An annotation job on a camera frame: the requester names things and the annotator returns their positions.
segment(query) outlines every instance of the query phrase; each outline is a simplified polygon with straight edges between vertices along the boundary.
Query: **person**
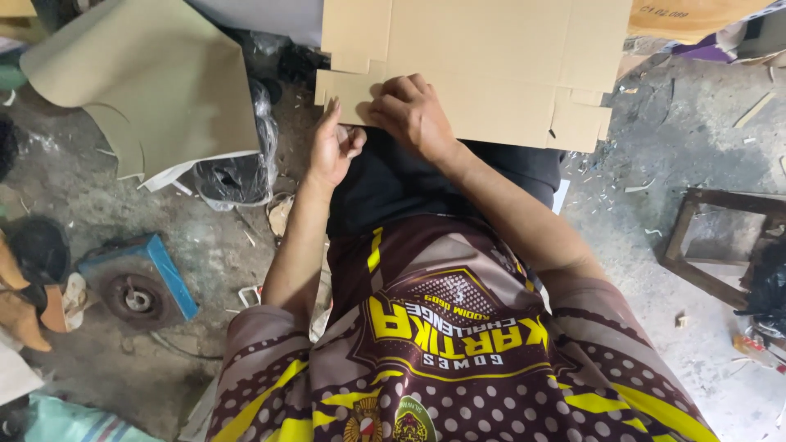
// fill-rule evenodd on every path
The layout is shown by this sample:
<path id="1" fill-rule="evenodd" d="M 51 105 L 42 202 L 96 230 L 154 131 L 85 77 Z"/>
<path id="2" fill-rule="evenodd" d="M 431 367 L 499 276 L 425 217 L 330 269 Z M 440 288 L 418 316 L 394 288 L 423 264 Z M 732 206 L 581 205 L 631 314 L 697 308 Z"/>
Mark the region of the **person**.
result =
<path id="1" fill-rule="evenodd" d="M 318 123 L 263 305 L 230 323 L 207 440 L 717 440 L 550 210 L 560 152 L 458 141 L 418 74 L 382 86 L 381 129 L 341 112 Z"/>

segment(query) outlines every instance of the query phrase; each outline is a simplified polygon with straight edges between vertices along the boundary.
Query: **printed jersey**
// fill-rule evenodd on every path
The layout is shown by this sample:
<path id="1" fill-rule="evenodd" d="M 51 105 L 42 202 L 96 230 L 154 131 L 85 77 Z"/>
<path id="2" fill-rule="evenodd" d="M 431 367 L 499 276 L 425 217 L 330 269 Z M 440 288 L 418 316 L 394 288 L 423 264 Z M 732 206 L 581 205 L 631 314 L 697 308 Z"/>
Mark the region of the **printed jersey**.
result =
<path id="1" fill-rule="evenodd" d="M 336 239 L 322 338 L 257 306 L 230 324 L 208 441 L 716 441 L 611 284 L 549 287 L 479 221 Z"/>

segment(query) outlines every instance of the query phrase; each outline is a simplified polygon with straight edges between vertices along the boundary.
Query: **right hand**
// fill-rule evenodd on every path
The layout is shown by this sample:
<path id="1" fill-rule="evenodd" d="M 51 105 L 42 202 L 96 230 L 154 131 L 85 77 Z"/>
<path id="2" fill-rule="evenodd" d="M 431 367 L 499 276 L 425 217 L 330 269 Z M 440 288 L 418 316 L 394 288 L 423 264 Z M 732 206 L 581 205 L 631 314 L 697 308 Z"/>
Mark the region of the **right hand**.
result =
<path id="1" fill-rule="evenodd" d="M 396 141 L 436 166 L 464 148 L 450 129 L 434 87 L 421 74 L 386 81 L 370 111 Z"/>

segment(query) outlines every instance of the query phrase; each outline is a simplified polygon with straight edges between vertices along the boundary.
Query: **concrete floor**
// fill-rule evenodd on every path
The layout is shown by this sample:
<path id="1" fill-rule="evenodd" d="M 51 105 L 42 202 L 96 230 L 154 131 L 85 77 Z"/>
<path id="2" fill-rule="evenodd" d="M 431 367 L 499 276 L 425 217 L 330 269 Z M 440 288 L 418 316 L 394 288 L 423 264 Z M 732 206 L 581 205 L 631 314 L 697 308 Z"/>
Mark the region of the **concrete floor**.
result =
<path id="1" fill-rule="evenodd" d="M 786 83 L 786 72 L 776 72 L 776 78 Z M 667 239 L 644 231 L 660 229 L 668 236 L 687 186 L 771 193 L 786 188 L 778 163 L 786 142 L 783 99 L 776 98 L 744 129 L 732 129 L 775 87 L 764 68 L 674 59 L 620 84 L 638 92 L 610 98 L 615 111 L 607 146 L 566 161 L 564 178 L 572 183 L 563 215 L 594 247 L 721 440 L 757 441 L 765 434 L 768 440 L 783 440 L 786 430 L 779 433 L 774 422 L 786 400 L 786 379 L 754 363 L 740 370 L 731 362 L 741 356 L 730 342 L 737 327 L 731 309 L 662 269 L 653 249 Z M 305 168 L 307 134 L 320 112 L 311 102 L 308 93 L 288 87 L 274 108 L 286 175 L 277 187 L 283 190 L 294 190 Z M 96 150 L 109 147 L 84 112 L 42 116 L 19 100 L 10 113 L 31 137 L 23 140 L 23 154 L 4 184 L 34 213 L 65 226 L 73 222 L 67 232 L 76 257 L 109 238 L 163 233 L 201 310 L 193 321 L 161 334 L 193 352 L 220 354 L 232 316 L 225 309 L 241 306 L 235 293 L 261 282 L 273 257 L 263 209 L 245 210 L 265 237 L 256 238 L 252 247 L 232 212 L 213 212 L 173 187 L 149 193 L 136 190 L 136 182 L 116 181 L 116 160 Z M 744 138 L 756 140 L 744 144 Z M 597 166 L 581 175 L 578 167 L 585 159 Z M 623 192 L 625 186 L 652 179 L 646 191 Z M 689 322 L 675 329 L 680 311 Z M 215 362 L 173 355 L 144 335 L 121 336 L 100 305 L 88 311 L 75 332 L 46 336 L 52 353 L 25 355 L 53 375 L 50 391 L 115 411 L 165 440 L 174 439 L 193 391 L 219 368 Z"/>

